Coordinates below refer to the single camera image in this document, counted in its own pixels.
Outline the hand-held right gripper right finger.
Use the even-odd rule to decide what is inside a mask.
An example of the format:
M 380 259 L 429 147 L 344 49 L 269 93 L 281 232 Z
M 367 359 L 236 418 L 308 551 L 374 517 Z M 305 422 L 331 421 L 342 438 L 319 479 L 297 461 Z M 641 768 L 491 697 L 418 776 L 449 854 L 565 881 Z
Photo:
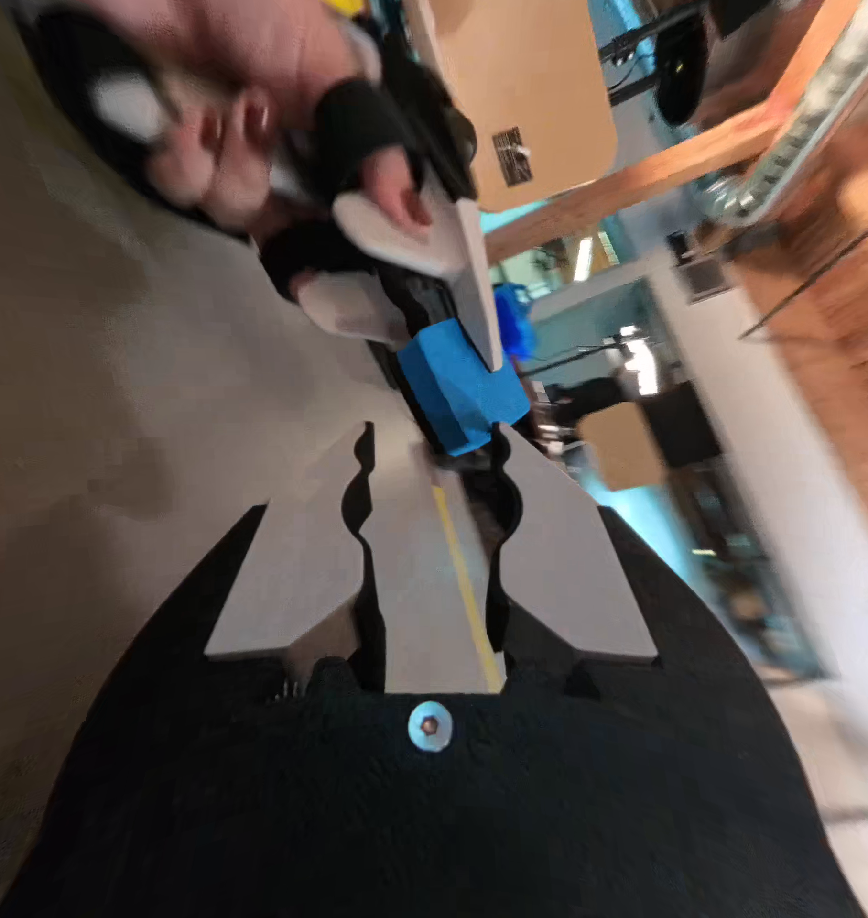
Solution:
M 657 647 L 595 499 L 509 425 L 495 425 L 492 446 L 504 534 L 486 632 L 507 672 L 565 678 L 584 661 L 651 664 Z

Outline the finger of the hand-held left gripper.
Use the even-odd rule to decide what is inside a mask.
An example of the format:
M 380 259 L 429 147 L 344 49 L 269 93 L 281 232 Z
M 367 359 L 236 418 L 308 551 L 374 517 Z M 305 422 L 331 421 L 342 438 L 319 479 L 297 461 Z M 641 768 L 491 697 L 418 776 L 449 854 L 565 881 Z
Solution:
M 451 205 L 451 217 L 451 239 L 459 257 L 447 274 L 447 285 L 463 330 L 486 370 L 496 373 L 504 364 L 504 350 L 479 210 L 473 200 L 459 198 Z
M 381 370 L 385 382 L 401 396 L 424 441 L 427 442 L 432 455 L 437 458 L 448 458 L 449 456 L 445 452 L 440 439 L 417 403 L 417 398 L 408 384 L 397 359 L 397 353 L 389 346 L 373 340 L 368 341 L 368 349 Z

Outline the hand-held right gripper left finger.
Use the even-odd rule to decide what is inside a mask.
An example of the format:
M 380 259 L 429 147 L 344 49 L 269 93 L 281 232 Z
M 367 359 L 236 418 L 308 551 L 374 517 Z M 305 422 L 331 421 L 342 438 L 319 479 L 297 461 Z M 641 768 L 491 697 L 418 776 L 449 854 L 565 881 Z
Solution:
M 278 659 L 303 689 L 327 657 L 383 692 L 386 633 L 371 545 L 375 430 L 361 422 L 309 469 L 300 498 L 272 499 L 206 644 L 212 660 Z

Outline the blue foam block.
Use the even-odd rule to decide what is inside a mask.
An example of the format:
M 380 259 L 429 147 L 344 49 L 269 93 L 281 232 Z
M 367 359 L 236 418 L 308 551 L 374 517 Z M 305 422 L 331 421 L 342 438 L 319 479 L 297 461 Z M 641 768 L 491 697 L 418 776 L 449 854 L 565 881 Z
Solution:
M 489 370 L 456 318 L 419 330 L 395 359 L 440 453 L 473 453 L 491 442 L 496 424 L 511 426 L 530 412 L 513 366 Z

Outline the person's left hand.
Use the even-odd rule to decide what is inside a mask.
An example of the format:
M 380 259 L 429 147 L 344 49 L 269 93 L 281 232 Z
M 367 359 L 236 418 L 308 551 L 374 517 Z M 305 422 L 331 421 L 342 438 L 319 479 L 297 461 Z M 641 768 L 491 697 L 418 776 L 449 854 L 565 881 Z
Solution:
M 392 99 L 323 2 L 82 2 L 159 62 L 226 87 L 222 103 L 180 106 L 147 164 L 159 193 L 255 238 L 271 222 L 271 157 L 281 135 L 313 136 L 322 193 L 356 183 L 397 227 L 423 236 L 412 141 Z

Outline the yellow tape strip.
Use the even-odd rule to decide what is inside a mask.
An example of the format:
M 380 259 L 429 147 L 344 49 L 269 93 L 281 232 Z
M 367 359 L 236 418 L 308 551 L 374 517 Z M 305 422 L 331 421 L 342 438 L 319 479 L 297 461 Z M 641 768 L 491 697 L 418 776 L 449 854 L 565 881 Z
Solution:
M 476 658 L 486 684 L 486 691 L 489 694 L 498 694 L 504 685 L 504 677 L 487 638 L 484 620 L 478 611 L 474 585 L 463 553 L 463 545 L 452 521 L 447 494 L 440 485 L 432 485 L 431 492 L 440 516 L 440 525 L 451 558 Z

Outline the cardboard box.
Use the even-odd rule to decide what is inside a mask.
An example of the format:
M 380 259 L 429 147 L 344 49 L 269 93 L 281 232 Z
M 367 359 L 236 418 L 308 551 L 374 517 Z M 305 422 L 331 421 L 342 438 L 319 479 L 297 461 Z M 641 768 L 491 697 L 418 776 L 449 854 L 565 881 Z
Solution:
M 608 491 L 661 488 L 667 465 L 638 403 L 624 401 L 592 412 L 575 426 L 578 440 L 592 454 Z

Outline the silver ventilation duct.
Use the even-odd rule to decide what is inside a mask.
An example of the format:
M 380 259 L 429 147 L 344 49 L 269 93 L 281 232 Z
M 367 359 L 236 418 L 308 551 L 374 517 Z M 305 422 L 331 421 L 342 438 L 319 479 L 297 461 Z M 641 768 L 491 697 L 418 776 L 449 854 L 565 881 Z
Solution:
M 788 116 L 745 177 L 709 174 L 693 186 L 704 216 L 747 228 L 775 209 L 868 91 L 868 1 L 823 2 L 772 87 L 766 111 Z

